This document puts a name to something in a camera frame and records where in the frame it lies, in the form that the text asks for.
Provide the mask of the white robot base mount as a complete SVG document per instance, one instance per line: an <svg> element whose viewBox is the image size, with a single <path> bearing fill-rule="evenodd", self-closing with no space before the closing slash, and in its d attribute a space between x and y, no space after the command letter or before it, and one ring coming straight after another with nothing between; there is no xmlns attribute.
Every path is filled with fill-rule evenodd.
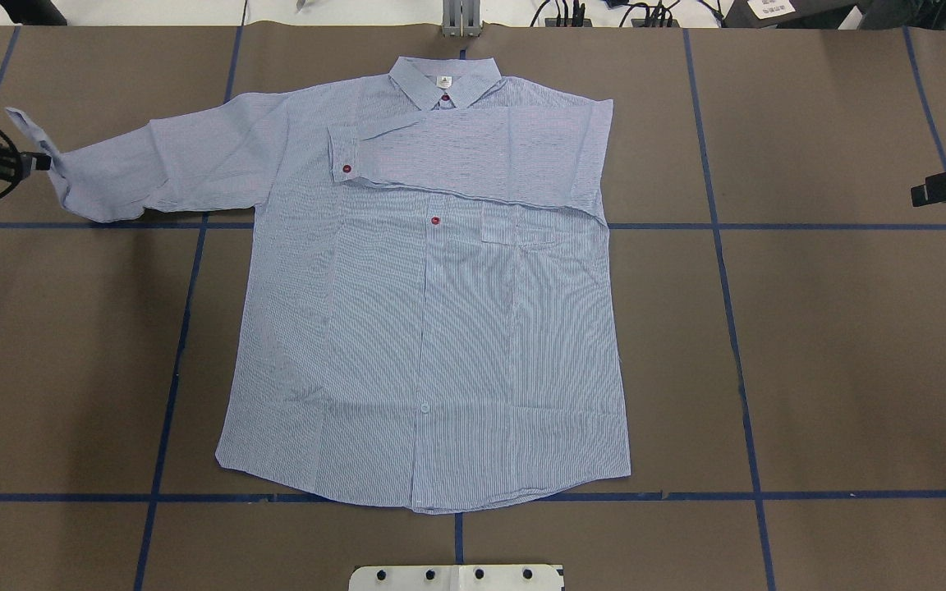
<svg viewBox="0 0 946 591"><path fill-rule="evenodd" d="M563 566L481 564L368 566L353 571L349 590L564 590Z"/></svg>

